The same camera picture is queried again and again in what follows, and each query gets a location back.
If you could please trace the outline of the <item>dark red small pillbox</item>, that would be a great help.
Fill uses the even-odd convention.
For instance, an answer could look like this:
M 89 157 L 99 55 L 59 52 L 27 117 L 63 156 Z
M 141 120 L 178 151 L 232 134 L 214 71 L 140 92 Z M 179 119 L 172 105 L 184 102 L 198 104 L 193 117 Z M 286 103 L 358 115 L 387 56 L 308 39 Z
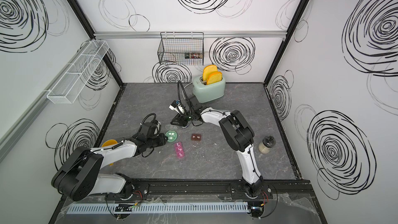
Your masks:
M 200 142 L 202 140 L 202 135 L 198 133 L 191 134 L 191 140 Z

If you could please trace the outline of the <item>green round pillbox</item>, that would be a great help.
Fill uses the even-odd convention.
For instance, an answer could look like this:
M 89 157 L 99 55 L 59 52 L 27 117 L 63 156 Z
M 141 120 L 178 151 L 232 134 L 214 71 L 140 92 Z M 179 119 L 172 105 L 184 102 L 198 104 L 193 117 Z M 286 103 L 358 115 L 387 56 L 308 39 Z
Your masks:
M 166 125 L 166 133 L 167 141 L 169 143 L 175 142 L 178 138 L 177 127 L 175 125 L 168 124 Z

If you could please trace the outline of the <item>dark blue round pillbox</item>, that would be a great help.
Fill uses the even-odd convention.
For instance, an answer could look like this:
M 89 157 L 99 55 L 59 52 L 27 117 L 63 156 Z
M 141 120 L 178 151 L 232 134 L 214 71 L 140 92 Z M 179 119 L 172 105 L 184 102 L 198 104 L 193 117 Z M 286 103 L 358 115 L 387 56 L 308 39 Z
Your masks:
M 184 122 L 180 125 L 181 128 L 187 128 L 190 125 L 190 122 Z

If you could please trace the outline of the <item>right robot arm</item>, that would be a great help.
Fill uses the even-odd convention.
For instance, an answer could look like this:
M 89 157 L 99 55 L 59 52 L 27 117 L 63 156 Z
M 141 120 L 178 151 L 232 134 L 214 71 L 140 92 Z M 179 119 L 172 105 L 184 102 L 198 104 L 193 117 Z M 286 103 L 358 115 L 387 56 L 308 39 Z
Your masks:
M 221 128 L 228 145 L 236 151 L 242 168 L 245 194 L 256 198 L 262 190 L 263 177 L 254 156 L 255 133 L 240 111 L 232 112 L 204 107 L 195 95 L 188 96 L 181 81 L 177 82 L 178 99 L 170 105 L 177 112 L 171 124 L 186 128 L 199 121 L 211 123 Z

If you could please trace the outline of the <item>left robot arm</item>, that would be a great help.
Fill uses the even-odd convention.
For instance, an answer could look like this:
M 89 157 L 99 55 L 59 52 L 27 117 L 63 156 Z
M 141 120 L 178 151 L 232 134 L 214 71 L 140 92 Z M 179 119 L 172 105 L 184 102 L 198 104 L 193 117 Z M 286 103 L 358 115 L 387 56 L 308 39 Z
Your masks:
M 102 148 L 80 146 L 68 157 L 51 180 L 58 193 L 78 202 L 89 195 L 114 194 L 129 200 L 135 193 L 132 180 L 121 173 L 101 174 L 100 170 L 119 160 L 142 154 L 146 149 L 164 146 L 168 137 L 159 133 L 144 139 L 134 135 L 128 140 Z

